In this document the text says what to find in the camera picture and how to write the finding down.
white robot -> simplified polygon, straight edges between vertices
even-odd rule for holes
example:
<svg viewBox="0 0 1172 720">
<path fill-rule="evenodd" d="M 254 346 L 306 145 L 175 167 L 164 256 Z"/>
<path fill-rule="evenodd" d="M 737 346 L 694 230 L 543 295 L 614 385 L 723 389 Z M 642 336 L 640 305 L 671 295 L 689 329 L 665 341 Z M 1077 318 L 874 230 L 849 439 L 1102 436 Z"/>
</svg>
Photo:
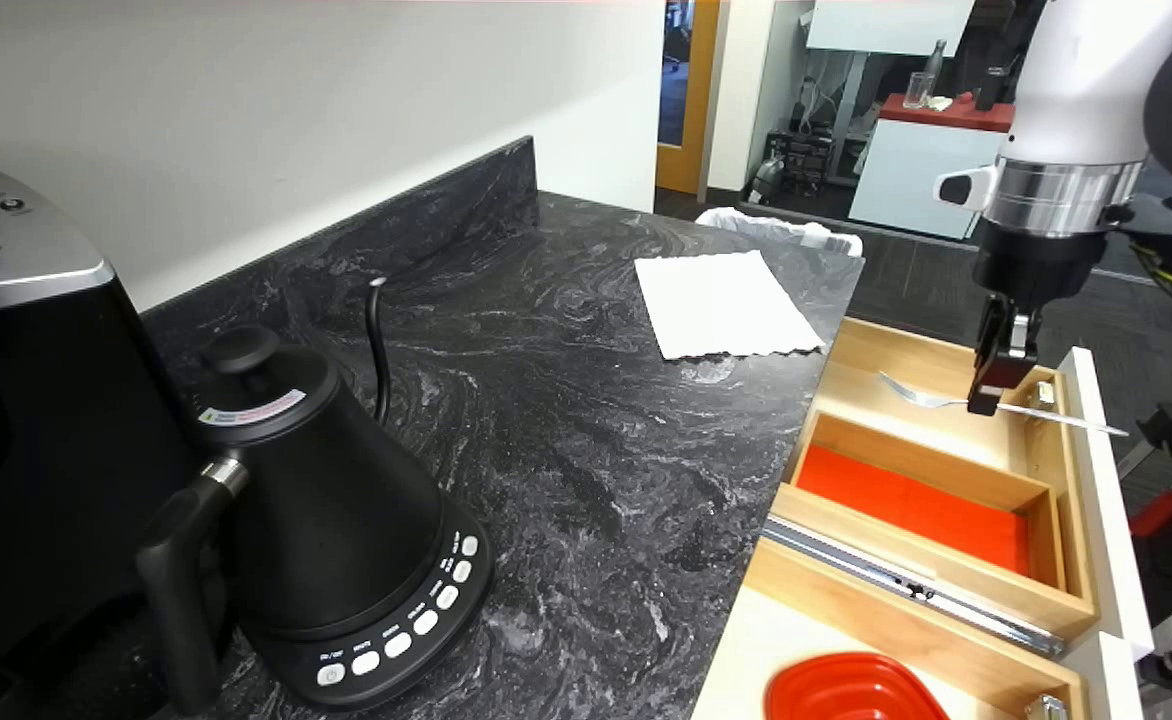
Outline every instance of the white robot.
<svg viewBox="0 0 1172 720">
<path fill-rule="evenodd" d="M 1172 0 L 1049 0 L 1000 165 L 941 180 L 941 202 L 981 207 L 967 414 L 1022 381 L 1039 309 L 1078 294 L 1106 238 L 1172 294 L 1172 202 L 1133 195 L 1146 151 L 1172 174 Z"/>
</svg>

wooden drawer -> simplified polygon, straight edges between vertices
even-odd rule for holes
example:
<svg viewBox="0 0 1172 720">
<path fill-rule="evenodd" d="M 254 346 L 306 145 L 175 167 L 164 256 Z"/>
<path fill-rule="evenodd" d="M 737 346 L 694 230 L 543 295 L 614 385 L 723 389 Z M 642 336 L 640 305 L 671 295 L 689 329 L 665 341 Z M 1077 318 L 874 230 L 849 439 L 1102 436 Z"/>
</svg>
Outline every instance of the wooden drawer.
<svg viewBox="0 0 1172 720">
<path fill-rule="evenodd" d="M 1067 701 L 1070 715 L 1137 715 L 1133 664 L 1153 651 L 1153 630 L 1106 436 L 1007 414 L 988 420 L 965 410 L 914 410 L 879 385 L 879 373 L 922 391 L 965 397 L 973 357 L 955 346 L 849 322 L 803 429 L 803 456 L 833 449 L 874 469 L 909 469 L 930 493 L 1020 515 L 1022 567 L 1000 567 L 849 510 L 811 493 L 817 483 L 803 488 L 803 472 L 778 488 L 772 524 L 811 532 L 884 561 L 909 580 L 1053 631 L 1067 651 L 1037 657 L 951 611 L 764 539 L 694 715 L 719 715 L 723 710 L 761 715 L 774 668 L 844 650 L 904 661 L 951 715 L 1022 715 L 1037 696 Z M 1085 348 L 1060 368 L 1037 373 L 1037 385 L 1053 385 L 1056 414 L 1102 426 Z"/>
</svg>

countertop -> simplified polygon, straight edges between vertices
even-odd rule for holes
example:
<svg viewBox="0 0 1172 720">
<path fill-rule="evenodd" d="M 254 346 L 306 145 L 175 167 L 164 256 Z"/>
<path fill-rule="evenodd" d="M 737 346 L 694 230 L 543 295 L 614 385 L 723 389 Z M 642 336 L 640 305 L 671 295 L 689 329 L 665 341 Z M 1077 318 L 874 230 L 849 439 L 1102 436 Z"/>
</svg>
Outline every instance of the countertop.
<svg viewBox="0 0 1172 720">
<path fill-rule="evenodd" d="M 836 336 L 860 260 L 534 191 L 526 145 L 149 318 L 175 381 L 213 333 L 269 325 L 367 401 L 359 289 L 387 272 L 387 431 L 486 530 L 497 580 L 457 650 L 359 715 L 691 715 L 825 357 L 665 363 L 632 260 L 739 249 Z M 220 715 L 318 711 L 235 644 Z"/>
</svg>

paper towel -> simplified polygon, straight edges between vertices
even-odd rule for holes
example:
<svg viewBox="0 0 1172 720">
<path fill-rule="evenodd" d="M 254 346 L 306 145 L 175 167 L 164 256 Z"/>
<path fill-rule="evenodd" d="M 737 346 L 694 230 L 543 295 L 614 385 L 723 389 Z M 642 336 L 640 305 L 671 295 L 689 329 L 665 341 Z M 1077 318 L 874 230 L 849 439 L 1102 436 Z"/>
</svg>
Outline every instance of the paper towel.
<svg viewBox="0 0 1172 720">
<path fill-rule="evenodd" d="M 632 265 L 665 361 L 825 348 L 761 254 Z"/>
</svg>

kettle lid knob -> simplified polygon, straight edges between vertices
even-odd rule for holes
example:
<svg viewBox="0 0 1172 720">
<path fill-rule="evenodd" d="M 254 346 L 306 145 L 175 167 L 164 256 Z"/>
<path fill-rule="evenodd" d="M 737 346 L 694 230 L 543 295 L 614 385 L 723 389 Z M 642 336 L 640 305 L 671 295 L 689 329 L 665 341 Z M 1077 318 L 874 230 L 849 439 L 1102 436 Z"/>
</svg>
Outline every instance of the kettle lid knob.
<svg viewBox="0 0 1172 720">
<path fill-rule="evenodd" d="M 276 357 L 276 336 L 269 329 L 233 329 L 205 348 L 205 363 L 220 376 L 244 376 Z"/>
</svg>

